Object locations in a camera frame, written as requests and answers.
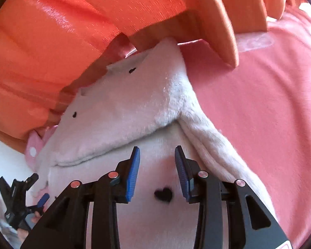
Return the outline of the pink polka dot garment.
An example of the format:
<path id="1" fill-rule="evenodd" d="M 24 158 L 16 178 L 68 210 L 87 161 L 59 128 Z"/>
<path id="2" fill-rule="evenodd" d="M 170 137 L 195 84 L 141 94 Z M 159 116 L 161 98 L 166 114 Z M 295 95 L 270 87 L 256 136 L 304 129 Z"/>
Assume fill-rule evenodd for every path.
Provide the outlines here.
<path id="1" fill-rule="evenodd" d="M 36 171 L 37 156 L 39 155 L 45 144 L 48 142 L 49 138 L 54 134 L 57 127 L 57 125 L 53 127 L 47 127 L 43 137 L 41 137 L 35 130 L 32 130 L 30 132 L 27 146 L 24 152 L 24 158 L 27 166 L 33 172 Z"/>

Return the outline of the pink patterned bed blanket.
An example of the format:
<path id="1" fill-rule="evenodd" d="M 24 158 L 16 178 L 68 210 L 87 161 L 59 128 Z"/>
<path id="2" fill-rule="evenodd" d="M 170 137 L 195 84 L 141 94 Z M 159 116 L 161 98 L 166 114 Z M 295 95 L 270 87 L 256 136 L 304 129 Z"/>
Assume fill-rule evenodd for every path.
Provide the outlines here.
<path id="1" fill-rule="evenodd" d="M 265 184 L 294 248 L 311 234 L 311 17 L 287 6 L 237 37 L 232 69 L 202 40 L 182 44 L 203 112 Z"/>

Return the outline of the orange curtain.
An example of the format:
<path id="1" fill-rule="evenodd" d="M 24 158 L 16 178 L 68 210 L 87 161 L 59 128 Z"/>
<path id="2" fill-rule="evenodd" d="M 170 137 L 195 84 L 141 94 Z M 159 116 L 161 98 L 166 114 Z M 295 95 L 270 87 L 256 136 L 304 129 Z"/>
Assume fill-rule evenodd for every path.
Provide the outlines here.
<path id="1" fill-rule="evenodd" d="M 121 59 L 129 36 L 185 10 L 184 0 L 6 0 L 0 9 L 0 140 L 23 152 L 56 124 L 98 57 Z"/>

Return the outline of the white fleece sweater black hearts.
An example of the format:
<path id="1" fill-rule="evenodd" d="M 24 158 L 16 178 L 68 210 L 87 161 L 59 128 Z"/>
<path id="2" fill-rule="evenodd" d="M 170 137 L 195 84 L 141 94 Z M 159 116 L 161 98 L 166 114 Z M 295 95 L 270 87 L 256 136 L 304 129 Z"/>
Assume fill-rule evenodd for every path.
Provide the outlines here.
<path id="1" fill-rule="evenodd" d="M 37 155 L 31 193 L 47 188 L 56 198 L 75 179 L 96 181 L 134 146 L 141 154 L 135 194 L 117 207 L 122 248 L 193 247 L 198 206 L 182 196 L 177 146 L 220 180 L 245 180 L 274 212 L 265 185 L 202 111 L 173 39 L 110 65 L 77 93 Z"/>

